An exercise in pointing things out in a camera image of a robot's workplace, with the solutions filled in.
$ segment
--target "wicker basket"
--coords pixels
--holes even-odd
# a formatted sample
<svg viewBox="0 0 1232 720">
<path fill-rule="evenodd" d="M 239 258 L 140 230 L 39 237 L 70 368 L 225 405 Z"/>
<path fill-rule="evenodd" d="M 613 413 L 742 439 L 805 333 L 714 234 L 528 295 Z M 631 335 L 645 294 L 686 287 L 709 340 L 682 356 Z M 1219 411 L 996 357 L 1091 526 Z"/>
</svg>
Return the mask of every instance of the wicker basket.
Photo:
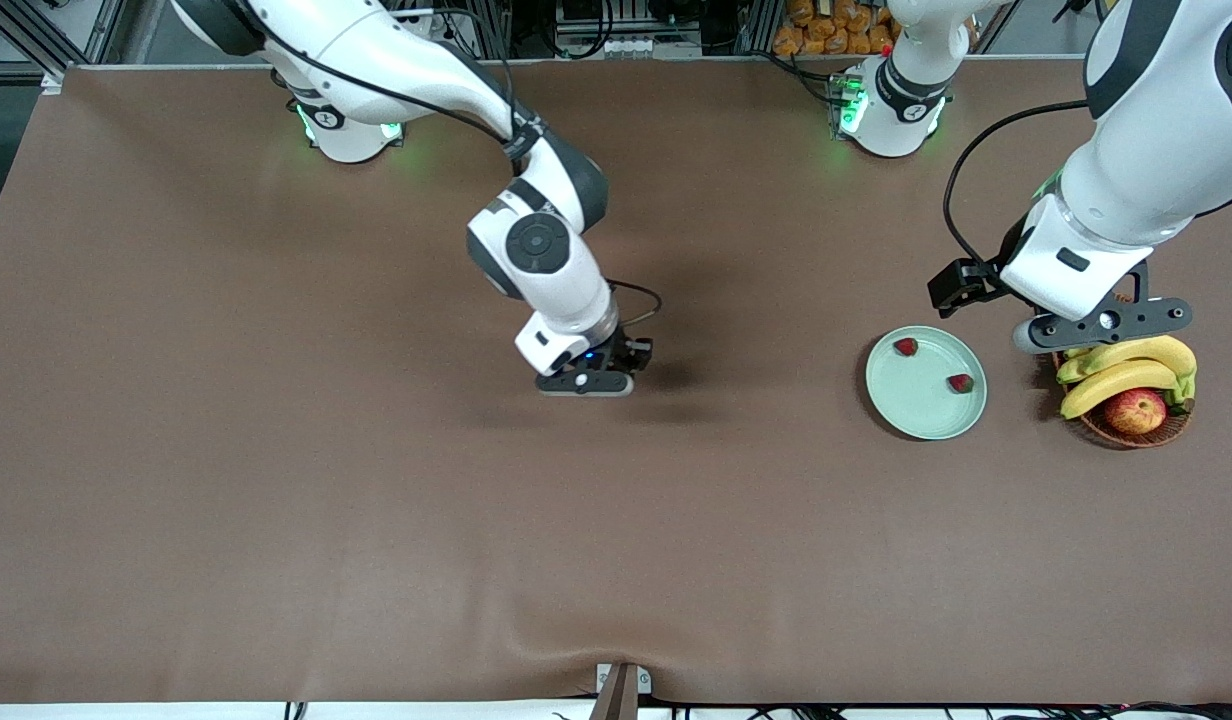
<svg viewBox="0 0 1232 720">
<path fill-rule="evenodd" d="M 1063 353 L 1052 353 L 1051 362 L 1056 369 L 1060 370 L 1060 365 L 1064 364 Z M 1069 395 L 1069 386 L 1064 386 L 1064 395 Z M 1157 427 L 1154 430 L 1142 434 L 1142 436 L 1130 436 L 1127 433 L 1116 430 L 1105 420 L 1105 413 L 1101 411 L 1104 404 L 1098 404 L 1093 407 L 1090 413 L 1079 415 L 1083 427 L 1094 438 L 1090 438 L 1094 443 L 1099 445 L 1109 445 L 1111 448 L 1121 448 L 1122 450 L 1136 450 L 1136 448 L 1163 448 L 1167 443 L 1174 441 L 1175 438 L 1184 433 L 1184 429 L 1189 425 L 1189 419 L 1193 418 L 1193 407 L 1189 407 L 1189 412 L 1183 415 L 1168 415 L 1168 419 L 1163 420 L 1163 424 Z"/>
</svg>

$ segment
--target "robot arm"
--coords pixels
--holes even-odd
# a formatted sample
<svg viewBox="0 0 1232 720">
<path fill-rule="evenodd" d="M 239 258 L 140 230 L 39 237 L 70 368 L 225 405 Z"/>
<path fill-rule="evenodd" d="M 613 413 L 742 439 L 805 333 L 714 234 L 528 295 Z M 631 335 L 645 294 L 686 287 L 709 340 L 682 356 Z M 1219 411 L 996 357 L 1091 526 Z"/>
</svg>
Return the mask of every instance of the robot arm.
<svg viewBox="0 0 1232 720">
<path fill-rule="evenodd" d="M 988 268 L 933 279 L 942 316 L 1010 292 L 1044 314 L 1016 329 L 1045 353 L 1183 328 L 1181 300 L 1148 300 L 1145 260 L 1232 201 L 1232 0 L 1120 2 L 1088 51 L 1096 131 L 1037 192 Z M 1131 305 L 1110 290 L 1132 274 Z"/>
<path fill-rule="evenodd" d="M 885 158 L 918 150 L 936 131 L 945 91 L 967 55 L 973 14 L 1008 0 L 890 0 L 906 31 L 887 58 L 869 58 L 846 72 L 860 90 L 837 115 L 837 133 Z"/>
<path fill-rule="evenodd" d="M 302 113 L 318 120 L 319 147 L 333 159 L 375 154 L 382 125 L 434 110 L 483 120 L 525 170 L 469 222 L 466 245 L 498 290 L 532 306 L 520 353 L 543 392 L 628 395 L 650 342 L 623 335 L 611 288 L 580 238 L 606 213 L 607 179 L 532 110 L 515 102 L 511 112 L 482 65 L 407 32 L 377 0 L 172 6 L 205 41 L 272 63 Z"/>
</svg>

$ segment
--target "apple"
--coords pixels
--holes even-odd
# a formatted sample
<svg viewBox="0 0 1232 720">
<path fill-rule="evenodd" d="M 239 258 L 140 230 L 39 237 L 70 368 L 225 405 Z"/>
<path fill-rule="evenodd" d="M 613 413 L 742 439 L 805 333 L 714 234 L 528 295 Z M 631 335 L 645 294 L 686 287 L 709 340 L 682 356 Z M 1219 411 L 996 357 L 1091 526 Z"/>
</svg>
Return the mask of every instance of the apple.
<svg viewBox="0 0 1232 720">
<path fill-rule="evenodd" d="M 1129 390 L 1105 401 L 1105 420 L 1130 436 L 1142 436 L 1156 430 L 1165 419 L 1168 404 L 1163 396 L 1152 390 Z"/>
</svg>

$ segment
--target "green led light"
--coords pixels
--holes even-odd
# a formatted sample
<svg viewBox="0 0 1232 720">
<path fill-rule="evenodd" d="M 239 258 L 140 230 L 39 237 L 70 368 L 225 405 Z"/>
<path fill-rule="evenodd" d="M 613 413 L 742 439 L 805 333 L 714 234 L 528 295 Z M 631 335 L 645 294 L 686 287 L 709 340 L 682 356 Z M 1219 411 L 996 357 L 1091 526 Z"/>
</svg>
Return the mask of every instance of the green led light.
<svg viewBox="0 0 1232 720">
<path fill-rule="evenodd" d="M 945 110 L 945 99 L 941 97 L 940 102 L 936 104 L 935 108 L 931 108 L 931 123 L 926 127 L 926 134 L 930 136 L 936 132 L 936 126 L 940 125 L 940 111 Z"/>
<path fill-rule="evenodd" d="M 306 110 L 299 105 L 296 105 L 296 113 L 301 116 L 301 122 L 306 123 L 306 137 L 309 138 L 309 142 L 318 142 L 314 138 L 314 128 L 309 125 L 309 117 L 306 115 Z"/>
<path fill-rule="evenodd" d="M 1060 174 L 1063 171 L 1064 171 L 1064 165 L 1056 168 L 1056 173 L 1051 173 L 1051 178 L 1045 179 L 1045 181 L 1040 184 L 1039 190 L 1035 191 L 1035 194 L 1032 194 L 1032 198 L 1037 200 L 1042 197 L 1047 191 L 1050 191 L 1051 187 L 1055 187 L 1056 184 L 1060 182 Z"/>
<path fill-rule="evenodd" d="M 849 105 L 843 110 L 843 132 L 855 132 L 860 127 L 860 118 L 864 117 L 864 111 L 869 108 L 869 92 L 860 91 L 855 100 L 849 102 Z"/>
</svg>

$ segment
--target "black cable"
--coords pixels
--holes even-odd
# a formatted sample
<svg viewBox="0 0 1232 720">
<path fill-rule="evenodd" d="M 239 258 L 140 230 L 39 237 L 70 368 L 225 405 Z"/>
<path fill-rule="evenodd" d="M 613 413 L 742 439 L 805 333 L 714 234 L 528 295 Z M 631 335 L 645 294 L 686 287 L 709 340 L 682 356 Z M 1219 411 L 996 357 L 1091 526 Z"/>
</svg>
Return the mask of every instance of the black cable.
<svg viewBox="0 0 1232 720">
<path fill-rule="evenodd" d="M 503 38 L 501 33 L 498 33 L 496 28 L 492 27 L 492 23 L 487 22 L 487 20 L 479 17 L 478 14 L 472 14 L 469 10 L 464 10 L 463 7 L 435 7 L 434 14 L 464 15 L 483 26 L 483 31 L 487 32 L 489 38 L 500 42 L 501 68 L 505 69 L 505 102 L 510 106 L 510 136 L 516 136 L 519 132 L 517 100 L 514 95 L 514 73 L 510 72 L 510 46 L 508 46 L 505 38 Z"/>
<path fill-rule="evenodd" d="M 703 39 L 703 20 L 707 17 L 707 15 L 708 15 L 708 0 L 703 1 L 702 6 L 700 6 L 700 14 L 697 17 L 687 18 L 689 22 L 692 22 L 692 20 L 695 20 L 695 23 L 697 23 L 697 32 L 700 32 L 700 39 Z M 736 37 L 740 35 L 740 28 L 736 26 L 736 23 L 739 23 L 739 18 L 732 18 L 732 22 L 729 23 L 729 26 L 727 26 L 732 30 L 731 39 L 724 39 L 722 42 L 692 42 L 687 36 L 683 35 L 683 31 L 679 28 L 679 17 L 675 14 L 670 14 L 670 28 L 673 28 L 674 32 L 678 33 L 679 38 L 683 39 L 683 42 L 686 42 L 686 44 L 690 46 L 697 46 L 702 51 L 712 49 L 712 47 L 734 46 Z"/>
<path fill-rule="evenodd" d="M 1096 20 L 1105 22 L 1105 17 L 1109 15 L 1109 6 L 1105 5 L 1105 0 L 1064 0 L 1064 6 L 1061 6 L 1060 12 L 1051 18 L 1051 23 L 1058 23 L 1060 18 L 1064 17 L 1064 14 L 1082 14 L 1087 10 L 1087 5 L 1092 2 L 1096 4 Z"/>
<path fill-rule="evenodd" d="M 404 102 L 411 102 L 411 105 L 419 105 L 421 106 L 421 108 L 432 110 L 435 113 L 439 115 L 446 115 L 446 117 L 448 118 L 457 120 L 457 122 L 466 123 L 466 126 L 469 126 L 471 128 L 482 132 L 484 136 L 492 137 L 493 141 L 501 143 L 501 145 L 503 143 L 508 142 L 506 137 L 500 137 L 500 133 L 496 133 L 495 131 L 493 131 L 493 128 L 489 128 L 485 125 L 478 122 L 478 120 L 466 118 L 464 115 L 453 113 L 453 111 L 447 108 L 440 108 L 437 105 L 434 105 L 432 102 L 428 102 L 419 97 L 405 95 L 404 92 L 388 90 L 388 88 L 381 88 L 379 85 L 375 85 L 375 83 L 365 81 L 365 79 L 351 76 L 351 74 L 347 73 L 341 73 L 341 70 L 338 70 L 336 68 L 329 68 L 323 63 L 320 63 L 319 60 L 310 58 L 309 53 L 306 53 L 304 51 L 297 51 L 294 47 L 288 44 L 286 39 L 278 37 L 277 35 L 274 35 L 274 31 L 270 30 L 267 26 L 265 26 L 265 23 L 261 22 L 261 20 L 256 18 L 256 22 L 260 23 L 261 30 L 265 32 L 269 39 L 274 42 L 275 46 L 282 47 L 283 51 L 287 51 L 288 53 L 294 55 L 294 58 L 299 58 L 306 64 L 309 64 L 315 69 L 319 69 L 329 74 L 329 76 L 340 78 L 342 79 L 342 81 L 354 83 L 354 85 L 367 88 L 370 91 L 379 92 L 379 95 L 393 97 L 394 100 L 402 100 Z"/>
<path fill-rule="evenodd" d="M 800 720 L 846 720 L 837 708 L 828 705 L 795 705 L 791 710 Z"/>
<path fill-rule="evenodd" d="M 557 30 L 558 27 L 558 23 L 553 18 L 549 18 L 548 22 L 537 23 L 540 41 L 545 42 L 545 46 L 548 47 L 551 53 L 558 55 L 558 58 L 564 58 L 567 60 L 584 60 L 585 58 L 593 58 L 593 55 L 598 54 L 598 52 L 607 44 L 607 41 L 612 38 L 612 31 L 616 30 L 616 10 L 612 7 L 612 0 L 602 0 L 602 5 L 607 9 L 607 31 L 602 31 L 602 14 L 599 14 L 598 37 L 594 38 L 594 44 L 589 46 L 589 51 L 584 51 L 584 53 L 580 53 L 579 55 L 573 55 L 570 51 L 564 51 L 558 47 L 553 38 L 549 37 L 549 28 L 552 27 Z M 553 7 L 552 1 L 543 0 L 540 6 L 546 7 L 545 17 L 548 18 L 548 12 Z"/>
<path fill-rule="evenodd" d="M 444 18 L 444 27 L 447 28 L 447 31 L 444 32 L 444 38 L 455 42 L 456 47 L 460 47 L 462 53 L 466 53 L 467 55 L 469 55 L 469 58 L 476 58 L 478 53 L 474 53 L 473 47 L 469 47 L 468 42 L 464 42 L 464 36 L 461 35 L 461 32 L 456 31 L 456 27 L 452 26 L 451 17 L 448 17 L 448 14 L 444 14 L 442 18 Z"/>
<path fill-rule="evenodd" d="M 652 301 L 654 302 L 654 305 L 652 306 L 652 309 L 648 309 L 647 313 L 638 314 L 638 316 L 636 316 L 636 318 L 630 319 L 630 321 L 621 321 L 621 325 L 623 325 L 626 328 L 628 328 L 630 325 L 639 324 L 639 323 L 642 323 L 644 321 L 650 321 L 653 318 L 653 316 L 655 316 L 657 313 L 660 313 L 662 307 L 665 306 L 665 300 L 663 300 L 662 296 L 660 296 L 660 293 L 658 293 L 654 290 L 639 286 L 639 284 L 628 284 L 628 282 L 625 282 L 625 281 L 614 281 L 610 277 L 606 277 L 606 280 L 607 280 L 607 284 L 610 284 L 610 286 L 612 286 L 612 287 L 625 287 L 625 290 L 633 290 L 634 292 L 642 292 L 644 296 L 650 297 Z"/>
<path fill-rule="evenodd" d="M 283 720 L 304 720 L 306 710 L 309 710 L 308 702 L 288 702 L 283 705 Z"/>
<path fill-rule="evenodd" d="M 772 62 L 774 65 L 776 65 L 776 68 L 780 68 L 788 74 L 793 74 L 793 76 L 817 79 L 817 81 L 827 81 L 827 79 L 830 79 L 828 74 L 813 73 L 811 70 L 800 70 L 793 63 L 791 62 L 786 63 L 786 60 L 781 60 L 779 55 L 772 55 L 771 53 L 768 53 L 768 51 L 748 51 L 748 53 L 745 54 L 756 55 L 756 58 L 768 58 L 769 60 Z"/>
<path fill-rule="evenodd" d="M 821 100 L 822 102 L 825 102 L 825 105 L 834 105 L 834 100 L 829 100 L 825 95 L 821 95 L 821 92 L 817 92 L 816 88 L 808 85 L 808 79 L 807 76 L 804 76 L 803 70 L 798 69 L 798 62 L 793 59 L 793 55 L 788 57 L 788 64 L 790 67 L 793 68 L 793 72 L 798 74 L 798 83 L 803 83 L 803 90 L 806 90 L 808 95 L 816 97 L 817 100 Z"/>
<path fill-rule="evenodd" d="M 972 243 L 967 242 L 963 233 L 958 232 L 958 224 L 954 222 L 954 212 L 950 210 L 950 205 L 954 203 L 954 186 L 958 182 L 958 174 L 963 170 L 963 164 L 967 163 L 967 159 L 972 155 L 972 150 L 976 150 L 982 142 L 986 142 L 987 138 L 993 136 L 997 131 L 1000 131 L 1019 120 L 1031 118 L 1035 117 L 1035 115 L 1042 113 L 1058 113 L 1061 110 L 1085 108 L 1085 100 L 1072 100 L 1069 102 L 1040 105 L 1036 108 L 1020 110 L 1019 113 L 1010 113 L 1008 117 L 999 120 L 999 122 L 995 122 L 991 127 L 981 131 L 981 134 L 976 136 L 976 138 L 973 138 L 972 142 L 963 148 L 958 159 L 954 162 L 954 169 L 949 173 L 949 182 L 945 182 L 945 200 L 941 201 L 941 211 L 945 213 L 945 227 L 949 228 L 950 234 L 954 234 L 954 240 L 958 243 L 958 247 L 962 247 L 963 252 L 967 252 L 968 258 L 971 258 L 977 265 L 981 265 L 981 269 L 986 270 L 986 272 L 991 275 L 991 279 L 997 279 L 994 268 L 991 268 L 991 265 L 981 258 L 979 252 L 972 247 Z"/>
<path fill-rule="evenodd" d="M 1218 714 L 1215 714 L 1211 710 L 1205 710 L 1205 708 L 1201 708 L 1201 706 L 1189 706 L 1189 705 L 1173 705 L 1173 703 L 1169 703 L 1169 702 L 1138 702 L 1138 703 L 1136 703 L 1136 705 L 1120 706 L 1120 708 L 1116 708 L 1116 710 L 1105 710 L 1105 708 L 1095 706 L 1095 710 L 1093 710 L 1090 713 L 1083 711 L 1083 710 L 1078 710 L 1078 708 L 1072 708 L 1072 706 L 1057 706 L 1057 708 L 1044 708 L 1044 706 L 1041 706 L 1041 708 L 1037 708 L 1037 710 L 1041 711 L 1041 713 L 1044 713 L 1044 714 L 1046 714 L 1046 715 L 1050 715 L 1052 718 L 1055 718 L 1055 715 L 1051 715 L 1051 711 L 1052 710 L 1060 710 L 1060 711 L 1064 713 L 1064 715 L 1067 715 L 1068 718 L 1072 718 L 1073 720 L 1099 720 L 1099 719 L 1104 719 L 1104 718 L 1112 719 L 1112 718 L 1115 718 L 1117 715 L 1122 715 L 1124 713 L 1132 713 L 1132 711 L 1140 711 L 1140 710 L 1151 710 L 1151 711 L 1162 711 L 1162 713 L 1177 713 L 1177 714 L 1180 714 L 1180 715 L 1198 715 L 1198 716 L 1206 718 L 1207 720 L 1223 720 L 1223 718 L 1221 718 Z M 1000 718 L 999 720 L 1010 720 L 1010 719 L 1029 720 L 1027 716 L 1023 716 L 1023 715 L 1005 715 L 1005 716 Z"/>
</svg>

